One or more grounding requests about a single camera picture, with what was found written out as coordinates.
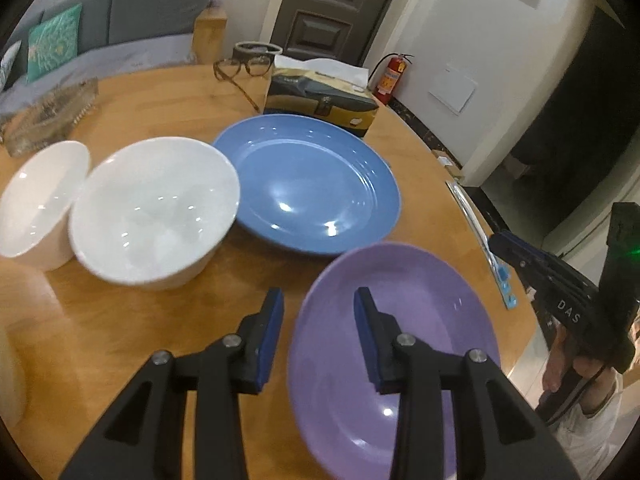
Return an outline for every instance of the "wooden table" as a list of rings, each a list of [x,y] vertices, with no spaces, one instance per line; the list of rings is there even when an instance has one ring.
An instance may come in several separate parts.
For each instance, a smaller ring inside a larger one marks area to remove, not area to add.
[[[245,82],[259,100],[265,81]],[[139,72],[100,82],[96,109],[73,138],[94,164],[137,140],[186,136],[210,142],[253,109],[208,66]],[[365,140],[390,164],[402,215],[390,240],[415,244],[451,264],[474,288],[494,324],[502,366],[513,367],[536,325],[520,283],[519,306],[507,311],[482,251],[445,181],[449,174],[387,108]],[[0,189],[24,162],[0,150]],[[250,476],[262,480],[326,479],[300,439],[287,400],[286,362],[293,323],[306,292],[329,263],[271,246],[234,226],[212,262],[173,291],[115,286],[72,260],[46,274],[0,262],[0,322],[22,360],[28,389],[14,439],[45,480],[57,478],[94,422],[156,349],[182,355],[203,349],[256,311],[269,286],[280,286],[286,314],[271,381],[259,397],[243,396],[242,427]],[[185,478],[191,478],[193,398],[188,402]]]

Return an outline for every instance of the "blue plate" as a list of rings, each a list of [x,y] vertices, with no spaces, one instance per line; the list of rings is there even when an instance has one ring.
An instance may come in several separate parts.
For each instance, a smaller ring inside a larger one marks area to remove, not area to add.
[[[340,254],[382,240],[400,216],[391,170],[332,124],[257,116],[228,127],[213,146],[238,170],[238,221],[287,248]]]

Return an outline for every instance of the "silver bolt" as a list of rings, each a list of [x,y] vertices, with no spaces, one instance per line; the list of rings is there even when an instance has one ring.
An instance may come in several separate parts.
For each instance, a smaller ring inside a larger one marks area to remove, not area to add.
[[[474,348],[469,352],[469,359],[475,363],[484,363],[486,361],[486,354],[479,348]]]
[[[171,354],[166,350],[157,350],[151,356],[151,360],[155,365],[165,365],[169,362],[169,359],[171,359]]]
[[[411,334],[400,334],[396,337],[396,341],[400,346],[413,346],[415,345],[415,337]]]
[[[238,334],[227,334],[222,338],[222,344],[227,348],[235,348],[240,346],[242,338]]]

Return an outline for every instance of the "teal pillow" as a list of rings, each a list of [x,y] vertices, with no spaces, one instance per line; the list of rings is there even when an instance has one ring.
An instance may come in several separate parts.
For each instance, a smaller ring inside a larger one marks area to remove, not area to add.
[[[60,12],[29,32],[27,82],[41,78],[78,56],[82,4]]]

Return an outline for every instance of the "red cylinder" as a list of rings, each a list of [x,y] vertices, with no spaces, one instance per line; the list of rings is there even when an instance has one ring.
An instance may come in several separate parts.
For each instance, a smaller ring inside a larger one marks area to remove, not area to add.
[[[391,94],[405,70],[406,60],[404,57],[393,56],[389,60],[385,73],[382,78],[380,78],[380,81],[378,81],[378,84],[376,85],[376,89],[373,91],[373,95],[380,99],[382,104],[386,105],[389,102]]]

